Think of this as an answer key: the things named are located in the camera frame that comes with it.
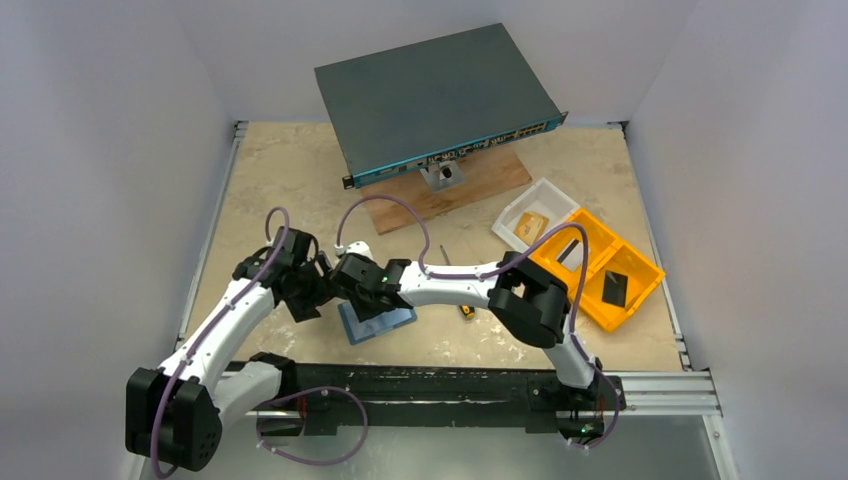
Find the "white credit card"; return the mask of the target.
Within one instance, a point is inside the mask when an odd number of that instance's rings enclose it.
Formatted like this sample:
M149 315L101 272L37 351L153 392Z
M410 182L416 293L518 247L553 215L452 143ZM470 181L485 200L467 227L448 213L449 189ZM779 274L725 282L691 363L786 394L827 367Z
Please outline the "white credit card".
M569 271L576 271L583 260L583 243L577 239L573 239L557 257L557 262Z

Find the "gold credit card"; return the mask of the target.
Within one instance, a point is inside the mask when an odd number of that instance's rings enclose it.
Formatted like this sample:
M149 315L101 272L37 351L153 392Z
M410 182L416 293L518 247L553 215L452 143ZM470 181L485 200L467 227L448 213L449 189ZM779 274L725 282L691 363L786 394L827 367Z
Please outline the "gold credit card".
M526 245L532 245L545 233L549 218L539 212L525 211L519 218L513 233Z

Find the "black credit card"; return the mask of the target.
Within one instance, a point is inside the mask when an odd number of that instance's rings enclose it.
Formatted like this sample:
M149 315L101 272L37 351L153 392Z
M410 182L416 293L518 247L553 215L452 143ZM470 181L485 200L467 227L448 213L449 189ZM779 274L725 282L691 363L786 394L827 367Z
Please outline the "black credit card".
M629 277L627 275L606 270L603 276L602 301L618 308L625 308L628 284Z

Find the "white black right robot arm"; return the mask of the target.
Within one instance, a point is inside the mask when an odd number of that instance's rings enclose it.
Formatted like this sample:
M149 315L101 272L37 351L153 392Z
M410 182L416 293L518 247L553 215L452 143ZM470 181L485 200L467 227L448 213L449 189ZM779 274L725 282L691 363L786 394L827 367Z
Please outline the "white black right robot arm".
M508 251L499 262L479 265L391 259L380 266L364 250L349 247L328 281L360 320L429 305L485 309L514 339L545 353L569 404L584 407L600 394L594 357L576 332L577 300L527 252Z

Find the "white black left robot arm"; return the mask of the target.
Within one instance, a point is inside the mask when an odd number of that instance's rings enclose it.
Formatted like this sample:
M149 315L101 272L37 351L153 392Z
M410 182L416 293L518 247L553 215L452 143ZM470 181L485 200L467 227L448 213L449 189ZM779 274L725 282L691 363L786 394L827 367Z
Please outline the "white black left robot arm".
M266 247L234 269L227 288L201 326L155 369L128 379L125 447L173 467L197 472L216 452L223 431L263 403L284 409L298 395L296 364L260 352L225 378L234 355L254 328L279 305L296 320L319 317L331 292L330 270L317 239L279 228Z

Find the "blue card holder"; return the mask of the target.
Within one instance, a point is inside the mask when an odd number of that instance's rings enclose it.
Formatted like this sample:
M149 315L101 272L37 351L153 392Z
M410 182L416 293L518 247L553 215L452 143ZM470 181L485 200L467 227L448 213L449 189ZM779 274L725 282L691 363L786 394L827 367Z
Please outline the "blue card holder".
M351 345L358 345L377 336L401 328L416 321L414 309L395 309L377 316L361 320L350 302L338 305L338 312Z

